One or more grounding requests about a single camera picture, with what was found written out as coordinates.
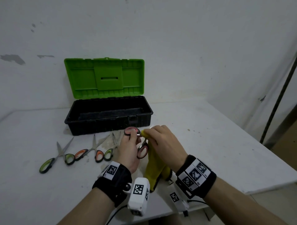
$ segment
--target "hand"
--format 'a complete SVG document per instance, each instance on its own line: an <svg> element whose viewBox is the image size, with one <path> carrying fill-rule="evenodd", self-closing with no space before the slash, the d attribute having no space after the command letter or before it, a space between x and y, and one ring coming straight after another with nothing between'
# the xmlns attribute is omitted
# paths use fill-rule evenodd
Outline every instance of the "hand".
<svg viewBox="0 0 297 225"><path fill-rule="evenodd" d="M130 136L123 136L120 146L118 147L119 155L115 161L124 165L131 174L137 170L139 165L136 145L140 142L141 139L137 138L136 131L132 130Z"/></svg>
<svg viewBox="0 0 297 225"><path fill-rule="evenodd" d="M165 125L157 125L144 132L151 136L148 140L159 157L176 173L188 156L178 139Z"/></svg>

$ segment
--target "black cable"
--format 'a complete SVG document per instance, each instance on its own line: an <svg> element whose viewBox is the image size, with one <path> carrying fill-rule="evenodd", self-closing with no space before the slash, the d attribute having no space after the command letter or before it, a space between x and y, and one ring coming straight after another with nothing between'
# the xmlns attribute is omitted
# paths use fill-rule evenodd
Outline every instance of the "black cable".
<svg viewBox="0 0 297 225"><path fill-rule="evenodd" d="M284 93L285 93L285 91L286 91L286 89L287 89L287 87L289 85L289 82L290 82L290 80L291 80L291 78L292 78L292 76L293 76L293 74L295 72L296 67L297 67L297 57L296 57L293 65L292 65L292 68L291 68L290 73L289 73L289 75L288 75L288 77L286 79L286 82L284 83L284 86L282 87L282 90L281 90L281 92L280 92L280 94L279 94L279 96L277 98L277 101L275 102L275 105L273 107L273 110L272 110L272 112L271 112L271 114L269 116L269 119L267 121L267 124L265 126L265 129L263 131L262 137L260 139L260 143L261 144L263 144L263 141L264 141L264 138L265 138L266 133L268 131L268 128L269 128L269 126L271 124L271 121L272 121L274 115L275 115L275 112L277 111L277 108L278 108L278 106L280 104L280 101L281 101L282 97L284 96Z"/></svg>
<svg viewBox="0 0 297 225"><path fill-rule="evenodd" d="M198 201L198 200L187 200L187 202L200 202L200 203L203 203L205 205L208 205L207 203L205 203L203 201Z"/></svg>
<svg viewBox="0 0 297 225"><path fill-rule="evenodd" d="M121 209L123 209L123 208L126 208L126 207L128 207L128 205L123 205L121 208L119 208L113 215L112 215L112 217L109 219L109 221L106 223L106 225L107 224L109 224L109 222L112 220L112 218L121 210Z"/></svg>

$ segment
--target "forearm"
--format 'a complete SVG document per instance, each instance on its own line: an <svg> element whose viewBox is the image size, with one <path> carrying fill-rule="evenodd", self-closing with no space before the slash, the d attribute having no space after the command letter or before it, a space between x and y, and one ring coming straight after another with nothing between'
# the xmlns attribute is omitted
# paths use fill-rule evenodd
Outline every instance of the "forearm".
<svg viewBox="0 0 297 225"><path fill-rule="evenodd" d="M225 224L286 224L220 178L204 201Z"/></svg>
<svg viewBox="0 0 297 225"><path fill-rule="evenodd" d="M113 210L113 201L103 191L94 188L58 224L104 225Z"/></svg>

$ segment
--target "table surface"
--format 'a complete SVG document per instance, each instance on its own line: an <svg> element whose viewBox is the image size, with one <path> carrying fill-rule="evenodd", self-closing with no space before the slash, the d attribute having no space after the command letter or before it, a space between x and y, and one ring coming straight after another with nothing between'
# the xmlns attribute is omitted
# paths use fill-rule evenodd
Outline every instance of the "table surface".
<svg viewBox="0 0 297 225"><path fill-rule="evenodd" d="M151 126L166 124L188 154L205 162L219 177L246 193L258 193L297 181L297 171L204 100L150 104ZM64 119L69 109L18 111L0 123L0 218L2 224L56 224L91 190L107 162L94 152L71 166L59 158L40 174L47 159L72 138ZM96 134L97 140L107 133ZM76 136L66 153L90 148L93 135ZM133 179L142 176L147 157ZM110 224L169 215L175 210L160 181L150 194L144 217L121 210ZM191 209L205 207L192 204Z"/></svg>

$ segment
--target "black wristband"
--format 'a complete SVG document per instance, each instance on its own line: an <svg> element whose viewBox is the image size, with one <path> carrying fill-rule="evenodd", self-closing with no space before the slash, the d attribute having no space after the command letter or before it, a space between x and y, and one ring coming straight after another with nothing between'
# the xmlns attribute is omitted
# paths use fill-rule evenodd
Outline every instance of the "black wristband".
<svg viewBox="0 0 297 225"><path fill-rule="evenodd" d="M217 175L207 165L192 155L188 155L176 176L178 177L176 184L189 198L193 195L204 198L217 178Z"/></svg>
<svg viewBox="0 0 297 225"><path fill-rule="evenodd" d="M130 171L120 163L112 161L99 175L93 188L99 188L118 207L127 197L123 192L127 183L132 183Z"/></svg>

